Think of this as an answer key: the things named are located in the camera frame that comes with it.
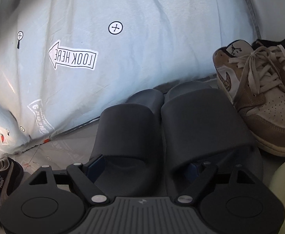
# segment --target look here arrow sticker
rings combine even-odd
[[[60,46],[60,40],[57,40],[48,51],[53,68],[65,66],[69,68],[88,68],[95,69],[98,52],[90,49],[75,49]]]

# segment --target ribbed gray panel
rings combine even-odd
[[[111,205],[93,208],[71,234],[216,234],[190,207],[169,197],[117,197]]]

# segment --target wrinkled white sheet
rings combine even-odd
[[[0,158],[255,38],[244,0],[0,0]]]

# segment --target slide sandal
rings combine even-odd
[[[189,81],[185,83],[180,83],[167,92],[167,94],[165,95],[165,102],[190,91],[210,88],[212,87],[208,83],[203,83],[199,81]]]
[[[102,154],[105,158],[105,169],[95,185],[108,196],[151,195],[161,177],[163,147],[159,120],[154,114],[159,110],[153,107],[160,109],[164,97],[155,90],[148,92],[153,112],[143,105],[148,104],[142,101],[146,94],[140,98],[142,104],[115,105],[100,116],[91,157]]]
[[[171,91],[161,111],[168,195],[176,196],[191,184],[203,162],[216,164],[224,173],[242,165],[262,180],[262,158],[255,139],[223,92],[195,81]]]
[[[153,112],[157,120],[161,120],[161,107],[164,104],[164,95],[159,90],[142,90],[129,97],[126,103],[144,105]]]

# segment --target black puma sneaker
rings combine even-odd
[[[23,174],[23,167],[11,158],[0,161],[0,206],[19,186]]]

